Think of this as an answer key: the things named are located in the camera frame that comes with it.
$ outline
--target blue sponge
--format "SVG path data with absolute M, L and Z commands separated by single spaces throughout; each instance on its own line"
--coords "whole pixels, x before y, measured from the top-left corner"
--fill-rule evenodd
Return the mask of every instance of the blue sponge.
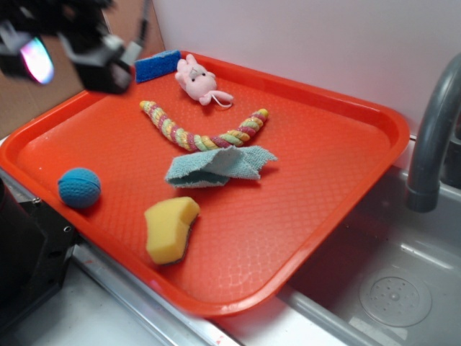
M 150 81 L 151 79 L 175 72 L 179 59 L 181 59 L 181 52 L 179 50 L 166 50 L 150 58 L 136 61 L 136 83 Z
M 101 195 L 101 182 L 98 176 L 85 168 L 67 171 L 58 181 L 61 200 L 72 208 L 88 208 Z

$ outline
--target light blue cloth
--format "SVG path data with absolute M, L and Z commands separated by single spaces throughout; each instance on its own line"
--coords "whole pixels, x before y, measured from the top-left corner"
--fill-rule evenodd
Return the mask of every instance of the light blue cloth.
M 174 158 L 165 180 L 175 187 L 223 186 L 230 178 L 258 180 L 259 170 L 276 160 L 261 146 L 201 151 Z

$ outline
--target metal sink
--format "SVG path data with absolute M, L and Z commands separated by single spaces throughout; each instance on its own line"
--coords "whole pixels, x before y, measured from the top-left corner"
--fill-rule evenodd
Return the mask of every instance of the metal sink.
M 461 345 L 461 193 L 415 213 L 405 180 L 390 169 L 281 294 L 351 345 Z

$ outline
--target orange tray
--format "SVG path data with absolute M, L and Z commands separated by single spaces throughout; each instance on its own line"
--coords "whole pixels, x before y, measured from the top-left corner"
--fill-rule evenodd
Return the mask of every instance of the orange tray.
M 222 316 L 273 296 L 399 156 L 409 132 L 386 107 L 196 58 L 235 97 L 228 110 L 192 101 L 173 74 L 121 96 L 82 92 L 13 133 L 0 148 L 0 165 L 170 302 Z M 156 101 L 178 125 L 210 136 L 266 108 L 268 121 L 247 145 L 279 161 L 263 167 L 259 181 L 174 189 L 164 177 L 172 159 L 187 152 L 157 131 L 141 100 Z M 86 210 L 58 197 L 58 179 L 74 167 L 93 170 L 102 182 L 99 202 Z M 202 209 L 186 257 L 156 266 L 145 250 L 143 213 L 185 195 Z

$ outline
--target plush toy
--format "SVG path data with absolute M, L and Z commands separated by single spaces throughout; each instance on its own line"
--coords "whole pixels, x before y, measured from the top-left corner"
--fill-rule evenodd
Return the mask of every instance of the plush toy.
M 205 67 L 199 65 L 192 54 L 188 54 L 185 59 L 178 61 L 176 80 L 181 85 L 181 88 L 195 101 L 199 101 L 205 106 L 211 102 L 213 98 L 221 107 L 230 107 L 232 105 L 233 96 L 216 90 L 216 76 L 207 71 Z M 219 100 L 227 102 L 226 105 L 220 103 Z

